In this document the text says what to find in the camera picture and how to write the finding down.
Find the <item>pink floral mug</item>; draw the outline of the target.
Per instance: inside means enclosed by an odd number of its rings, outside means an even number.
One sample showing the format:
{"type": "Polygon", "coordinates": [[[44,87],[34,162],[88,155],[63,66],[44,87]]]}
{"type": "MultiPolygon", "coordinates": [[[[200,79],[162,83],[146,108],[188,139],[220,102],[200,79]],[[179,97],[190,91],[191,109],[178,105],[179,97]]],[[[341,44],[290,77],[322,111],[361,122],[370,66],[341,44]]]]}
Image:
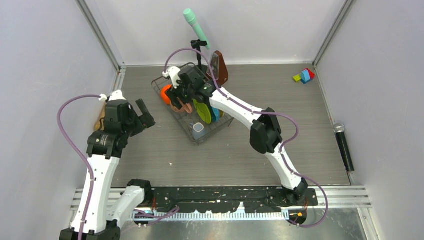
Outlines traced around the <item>pink floral mug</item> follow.
{"type": "Polygon", "coordinates": [[[191,105],[191,103],[183,103],[180,99],[178,99],[178,102],[181,105],[181,108],[177,108],[174,103],[170,103],[170,107],[171,109],[176,112],[176,113],[187,113],[187,114],[191,114],[193,112],[193,107],[191,105]]]}

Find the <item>grey ceramic mug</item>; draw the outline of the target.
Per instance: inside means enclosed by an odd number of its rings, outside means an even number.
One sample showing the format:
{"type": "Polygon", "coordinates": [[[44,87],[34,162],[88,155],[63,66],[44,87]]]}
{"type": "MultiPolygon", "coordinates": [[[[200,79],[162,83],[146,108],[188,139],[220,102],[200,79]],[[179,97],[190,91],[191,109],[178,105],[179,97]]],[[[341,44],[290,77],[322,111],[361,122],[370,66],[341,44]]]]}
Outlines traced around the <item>grey ceramic mug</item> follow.
{"type": "Polygon", "coordinates": [[[205,130],[204,125],[201,122],[192,122],[190,125],[191,136],[195,141],[203,138],[207,131],[205,130]]]}

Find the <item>blue polka dot plate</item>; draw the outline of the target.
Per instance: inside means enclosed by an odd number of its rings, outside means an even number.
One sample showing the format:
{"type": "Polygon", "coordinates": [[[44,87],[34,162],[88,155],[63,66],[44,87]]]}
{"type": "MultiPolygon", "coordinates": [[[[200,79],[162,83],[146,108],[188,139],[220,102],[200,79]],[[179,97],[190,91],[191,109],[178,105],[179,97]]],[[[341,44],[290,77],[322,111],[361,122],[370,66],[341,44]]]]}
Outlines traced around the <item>blue polka dot plate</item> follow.
{"type": "Polygon", "coordinates": [[[210,107],[210,112],[211,112],[212,122],[213,123],[218,122],[220,120],[220,117],[221,117],[220,111],[215,107],[210,107]]]}

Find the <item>orange bowl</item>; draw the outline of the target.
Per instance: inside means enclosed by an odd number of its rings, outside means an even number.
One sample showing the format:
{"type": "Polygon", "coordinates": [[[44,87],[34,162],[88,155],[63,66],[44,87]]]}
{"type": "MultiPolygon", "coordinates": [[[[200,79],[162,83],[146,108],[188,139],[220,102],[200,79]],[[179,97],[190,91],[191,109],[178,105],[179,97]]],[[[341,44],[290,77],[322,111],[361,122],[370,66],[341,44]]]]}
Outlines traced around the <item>orange bowl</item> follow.
{"type": "Polygon", "coordinates": [[[172,103],[171,99],[167,95],[167,91],[172,88],[172,84],[165,85],[160,92],[160,97],[166,105],[170,105],[172,103]]]}

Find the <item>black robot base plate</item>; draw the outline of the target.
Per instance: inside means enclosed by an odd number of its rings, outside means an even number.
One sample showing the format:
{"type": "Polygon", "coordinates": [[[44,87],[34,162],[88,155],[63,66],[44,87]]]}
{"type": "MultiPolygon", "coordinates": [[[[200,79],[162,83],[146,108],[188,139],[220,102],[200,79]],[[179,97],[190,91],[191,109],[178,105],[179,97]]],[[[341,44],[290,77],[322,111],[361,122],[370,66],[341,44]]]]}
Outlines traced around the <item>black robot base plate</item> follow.
{"type": "Polygon", "coordinates": [[[209,187],[155,187],[147,193],[140,208],[167,213],[179,207],[180,213],[213,214],[276,213],[282,208],[318,206],[313,188],[306,190],[299,200],[288,196],[288,191],[277,186],[209,186],[209,187]]]}

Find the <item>lime green plate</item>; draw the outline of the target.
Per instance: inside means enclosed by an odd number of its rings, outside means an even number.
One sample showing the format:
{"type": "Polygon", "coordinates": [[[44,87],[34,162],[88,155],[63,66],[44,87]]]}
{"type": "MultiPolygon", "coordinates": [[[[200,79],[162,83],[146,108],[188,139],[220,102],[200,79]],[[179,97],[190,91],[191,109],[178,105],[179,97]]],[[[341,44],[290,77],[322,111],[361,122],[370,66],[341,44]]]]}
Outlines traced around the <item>lime green plate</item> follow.
{"type": "Polygon", "coordinates": [[[193,100],[194,107],[200,119],[206,124],[212,123],[211,111],[205,103],[200,103],[196,99],[193,100]]]}

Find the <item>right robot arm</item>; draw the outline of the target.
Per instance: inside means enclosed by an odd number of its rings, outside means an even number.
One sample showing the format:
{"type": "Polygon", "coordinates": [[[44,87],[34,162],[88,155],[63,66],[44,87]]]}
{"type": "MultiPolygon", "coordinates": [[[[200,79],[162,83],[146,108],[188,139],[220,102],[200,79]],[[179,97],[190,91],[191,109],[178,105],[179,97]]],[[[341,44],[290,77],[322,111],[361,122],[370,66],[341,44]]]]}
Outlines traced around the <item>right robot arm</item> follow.
{"type": "Polygon", "coordinates": [[[229,114],[247,127],[249,144],[256,152],[266,156],[279,176],[282,199],[291,205],[299,205],[305,199],[308,183],[298,173],[285,150],[278,113],[270,107],[261,109],[242,101],[196,66],[172,66],[162,75],[171,80],[172,87],[166,94],[178,109],[189,102],[204,103],[229,114]]]}

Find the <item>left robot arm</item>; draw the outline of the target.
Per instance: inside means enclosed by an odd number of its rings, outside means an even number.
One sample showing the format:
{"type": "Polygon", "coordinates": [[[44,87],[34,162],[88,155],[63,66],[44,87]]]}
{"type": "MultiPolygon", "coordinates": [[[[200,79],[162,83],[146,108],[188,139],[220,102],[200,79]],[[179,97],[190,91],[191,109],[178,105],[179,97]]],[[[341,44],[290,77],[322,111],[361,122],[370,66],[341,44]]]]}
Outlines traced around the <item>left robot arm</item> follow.
{"type": "Polygon", "coordinates": [[[59,239],[118,240],[133,211],[153,202],[150,181],[132,179],[119,199],[107,208],[113,176],[128,139],[155,125],[144,101],[138,99],[136,104],[140,116],[125,98],[109,97],[103,130],[94,131],[88,138],[86,155],[77,151],[87,166],[87,176],[74,221],[60,232],[59,239]]]}

